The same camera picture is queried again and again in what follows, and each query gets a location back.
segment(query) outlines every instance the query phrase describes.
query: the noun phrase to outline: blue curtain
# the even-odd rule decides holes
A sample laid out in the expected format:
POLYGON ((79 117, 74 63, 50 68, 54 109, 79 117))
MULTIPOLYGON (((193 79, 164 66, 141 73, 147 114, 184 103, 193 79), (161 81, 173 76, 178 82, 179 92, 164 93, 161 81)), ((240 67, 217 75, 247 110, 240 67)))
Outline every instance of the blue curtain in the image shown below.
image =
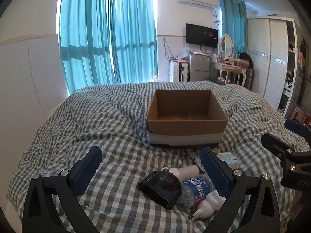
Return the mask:
POLYGON ((222 34, 227 33, 234 42, 234 55, 247 52, 247 16, 243 1, 219 0, 222 13, 222 34))
POLYGON ((106 0, 61 0, 60 53, 68 91, 115 84, 106 0))
POLYGON ((158 73, 152 0, 110 0, 109 5, 118 84, 149 81, 158 73))

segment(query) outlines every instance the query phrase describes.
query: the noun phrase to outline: oval mirror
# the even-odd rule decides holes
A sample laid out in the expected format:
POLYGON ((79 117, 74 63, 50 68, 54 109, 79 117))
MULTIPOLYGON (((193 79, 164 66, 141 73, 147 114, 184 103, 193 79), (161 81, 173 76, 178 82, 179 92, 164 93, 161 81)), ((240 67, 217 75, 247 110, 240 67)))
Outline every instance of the oval mirror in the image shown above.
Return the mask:
POLYGON ((229 57, 234 50, 234 44, 230 36, 225 33, 219 40, 219 51, 222 57, 229 57))

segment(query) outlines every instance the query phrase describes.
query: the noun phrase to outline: checkered bedsheet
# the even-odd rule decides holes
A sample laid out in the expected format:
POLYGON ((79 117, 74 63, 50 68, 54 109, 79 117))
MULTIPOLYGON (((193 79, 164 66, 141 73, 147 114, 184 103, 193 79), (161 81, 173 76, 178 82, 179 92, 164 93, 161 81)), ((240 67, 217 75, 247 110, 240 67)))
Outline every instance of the checkered bedsheet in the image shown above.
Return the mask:
MULTIPOLYGON (((272 177, 285 225, 294 191, 280 185, 280 162, 261 146, 260 138, 271 132, 298 151, 307 151, 307 144, 286 130, 283 117, 258 95, 240 86, 209 82, 99 85, 75 91, 39 128, 13 173, 7 197, 20 217, 34 173, 56 175, 70 169, 92 146, 98 146, 103 152, 102 163, 78 201, 99 231, 202 232, 211 218, 191 221, 193 210, 166 210, 137 188, 138 182, 154 170, 193 164, 184 150, 148 144, 145 117, 156 89, 212 90, 229 118, 218 149, 232 151, 246 175, 268 173, 272 177)), ((55 202, 65 228, 73 232, 57 197, 55 202)), ((236 229, 246 203, 231 230, 236 229)))

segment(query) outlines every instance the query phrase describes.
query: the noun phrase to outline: mini refrigerator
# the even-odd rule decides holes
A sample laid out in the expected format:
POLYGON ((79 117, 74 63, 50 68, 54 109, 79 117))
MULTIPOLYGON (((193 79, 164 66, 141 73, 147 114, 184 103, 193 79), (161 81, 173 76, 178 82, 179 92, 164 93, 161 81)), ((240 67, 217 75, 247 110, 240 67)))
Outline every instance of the mini refrigerator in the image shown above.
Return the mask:
POLYGON ((188 81, 204 81, 208 78, 210 58, 206 55, 189 56, 188 81))

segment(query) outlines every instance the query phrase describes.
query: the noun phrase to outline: blue gripper pad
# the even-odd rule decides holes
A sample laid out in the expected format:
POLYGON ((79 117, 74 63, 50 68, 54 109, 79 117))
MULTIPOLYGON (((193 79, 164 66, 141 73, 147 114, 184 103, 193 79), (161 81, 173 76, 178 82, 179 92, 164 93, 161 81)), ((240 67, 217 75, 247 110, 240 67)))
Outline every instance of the blue gripper pad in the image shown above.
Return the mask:
POLYGON ((294 122, 293 120, 287 119, 284 123, 285 128, 290 130, 291 132, 296 133, 297 135, 301 137, 307 137, 308 136, 308 130, 303 125, 294 122))
POLYGON ((231 168, 210 148, 201 151, 201 163, 219 195, 228 199, 234 186, 231 168))
POLYGON ((75 198, 84 194, 97 168, 101 164, 102 157, 101 149, 94 146, 83 159, 78 160, 71 168, 68 185, 75 198))

